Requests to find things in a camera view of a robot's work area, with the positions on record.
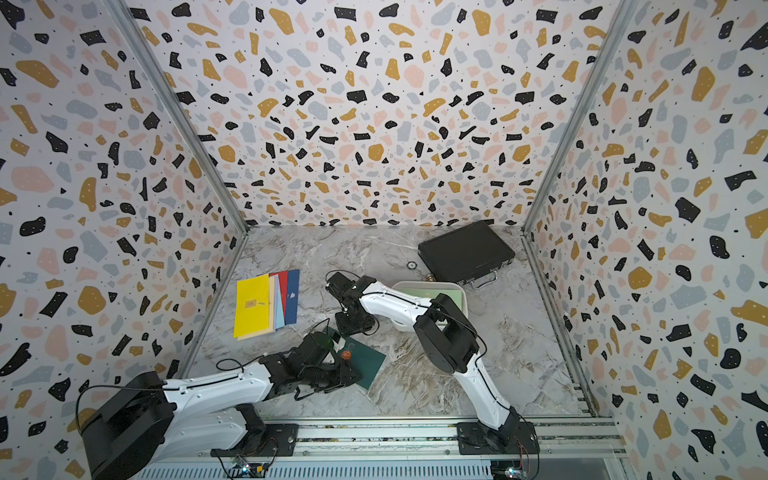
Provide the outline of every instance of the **green cutting mat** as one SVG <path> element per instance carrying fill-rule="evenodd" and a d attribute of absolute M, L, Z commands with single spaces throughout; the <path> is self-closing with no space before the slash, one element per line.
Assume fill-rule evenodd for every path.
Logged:
<path fill-rule="evenodd" d="M 323 332 L 330 336 L 338 334 L 337 331 L 330 327 L 326 327 Z M 339 350 L 339 354 L 342 354 L 345 351 L 349 351 L 349 353 L 352 354 L 349 358 L 349 365 L 362 373 L 362 378 L 357 384 L 366 390 L 371 388 L 373 379 L 376 378 L 376 374 L 379 373 L 379 369 L 381 368 L 382 363 L 384 363 L 386 355 L 353 338 L 346 337 L 344 340 L 346 340 L 346 343 L 344 344 L 344 348 Z"/>
<path fill-rule="evenodd" d="M 398 288 L 399 292 L 408 293 L 413 296 L 420 296 L 423 298 L 437 298 L 440 293 L 444 293 L 451 297 L 453 303 L 461 309 L 464 298 L 464 293 L 461 290 L 433 290 L 427 288 Z"/>

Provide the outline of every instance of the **terrazzo wallpaper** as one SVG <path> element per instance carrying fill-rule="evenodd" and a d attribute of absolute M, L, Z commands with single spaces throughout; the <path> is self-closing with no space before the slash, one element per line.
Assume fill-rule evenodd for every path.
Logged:
<path fill-rule="evenodd" d="M 638 478 L 768 478 L 764 2 L 640 2 L 531 232 Z"/>
<path fill-rule="evenodd" d="M 175 374 L 240 235 L 100 2 L 0 12 L 0 478 L 90 478 L 79 392 Z"/>
<path fill-rule="evenodd" d="M 525 219 L 617 0 L 127 0 L 247 222 Z"/>

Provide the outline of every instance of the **gray marble surface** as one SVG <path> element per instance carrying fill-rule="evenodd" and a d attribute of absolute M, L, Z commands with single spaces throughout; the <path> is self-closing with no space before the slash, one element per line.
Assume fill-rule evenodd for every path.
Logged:
<path fill-rule="evenodd" d="M 224 358 L 242 362 L 298 346 L 310 328 L 327 317 L 333 326 L 339 304 L 323 289 L 329 270 L 351 270 L 389 286 L 401 280 L 424 280 L 429 271 L 416 246 L 447 231 L 438 227 L 253 228 L 190 376 L 215 373 L 215 363 Z M 494 283 L 480 290 L 465 286 L 468 318 L 488 344 L 483 362 L 499 390 L 523 415 L 581 415 L 520 230 L 497 227 L 495 231 L 512 247 L 515 260 L 499 270 Z M 416 270 L 408 270 L 411 260 L 418 264 Z M 237 281 L 290 269 L 301 270 L 298 322 L 264 336 L 234 339 Z M 260 403 L 260 414 L 264 418 L 475 414 L 458 382 L 429 362 L 414 333 L 399 332 L 384 319 L 375 335 L 355 338 L 386 355 L 370 390 L 355 385 L 300 402 L 282 396 Z"/>

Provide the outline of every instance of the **black briefcase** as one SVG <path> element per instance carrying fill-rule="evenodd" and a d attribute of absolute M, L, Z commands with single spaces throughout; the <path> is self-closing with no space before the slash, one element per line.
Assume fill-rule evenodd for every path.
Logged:
<path fill-rule="evenodd" d="M 515 252 L 482 220 L 419 244 L 419 256 L 439 282 L 470 283 L 509 265 Z"/>

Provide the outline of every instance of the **stack of folders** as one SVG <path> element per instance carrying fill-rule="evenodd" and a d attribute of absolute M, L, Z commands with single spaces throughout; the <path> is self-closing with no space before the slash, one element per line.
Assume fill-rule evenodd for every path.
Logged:
<path fill-rule="evenodd" d="M 240 280 L 233 336 L 238 340 L 248 339 L 296 323 L 298 307 L 298 270 Z"/>

